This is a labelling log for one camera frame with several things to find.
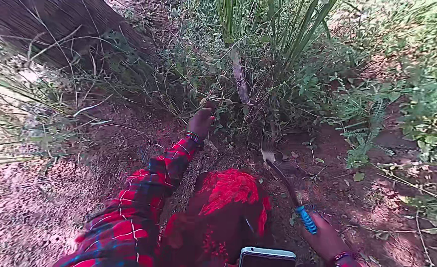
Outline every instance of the tree bark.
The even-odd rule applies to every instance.
[[[156,62],[152,38],[133,29],[103,0],[0,0],[2,40],[57,68],[90,59],[92,51],[103,58],[112,49],[111,42],[101,40],[109,32],[124,36],[135,56]]]

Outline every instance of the beaded wristband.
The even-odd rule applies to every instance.
[[[340,261],[344,257],[352,257],[352,253],[348,252],[348,251],[344,251],[344,252],[341,252],[341,253],[335,255],[335,257],[329,261],[328,266],[336,266],[336,267],[340,266],[340,264],[337,264],[337,262]]]
[[[194,141],[195,143],[201,143],[200,142],[200,138],[198,137],[198,135],[194,132],[191,131],[187,131],[186,132],[186,138],[190,138],[192,139],[192,141]]]

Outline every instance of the weed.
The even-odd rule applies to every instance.
[[[314,141],[314,139],[316,139],[316,137],[311,138],[309,141],[307,142],[303,142],[302,144],[306,146],[306,148],[309,148],[311,153],[312,153],[312,158],[314,158],[314,149],[317,148],[316,144],[313,144],[312,141]]]

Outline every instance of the dirt ground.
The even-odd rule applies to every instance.
[[[175,26],[169,22],[167,9],[172,4],[160,1],[110,2],[124,12],[149,13],[149,24],[158,30],[158,41],[169,40]],[[0,266],[49,266],[62,255],[74,251],[74,238],[91,215],[119,192],[126,176],[144,167],[152,156],[184,133],[184,125],[173,117],[154,110],[144,103],[103,103],[89,113],[96,118],[112,120],[90,129],[98,144],[85,157],[62,158],[45,168],[45,161],[11,163],[0,166]],[[355,170],[346,169],[349,144],[340,132],[330,126],[317,130],[313,151],[303,145],[310,140],[306,133],[286,135],[276,151],[281,167],[302,197],[308,209],[314,209],[332,223],[356,252],[359,261],[368,266],[425,266],[424,251],[418,235],[415,210],[405,206],[400,196],[417,192],[377,174],[376,169],[359,170],[365,179],[353,181]],[[196,154],[180,187],[168,200],[161,216],[162,227],[174,212],[184,211],[198,174],[225,168],[246,168],[263,179],[263,186],[272,200],[272,228],[275,247],[296,253],[299,263],[323,266],[322,261],[299,235],[299,224],[291,225],[291,199],[273,173],[263,165],[260,140],[223,142],[219,135],[210,135],[216,149],[206,146]],[[371,153],[372,162],[412,161],[417,151],[398,132],[384,131],[376,140],[394,149],[397,156],[389,158],[379,151]],[[415,179],[433,179],[437,168],[417,173]],[[421,228],[432,225],[420,220]],[[425,234],[426,246],[437,248],[437,235]],[[437,266],[437,249],[429,249]]]

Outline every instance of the plaid sleeve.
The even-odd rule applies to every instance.
[[[86,233],[76,239],[77,251],[54,266],[154,266],[164,200],[179,185],[196,148],[191,138],[183,138],[151,159],[147,168],[133,173],[126,189],[85,225]]]

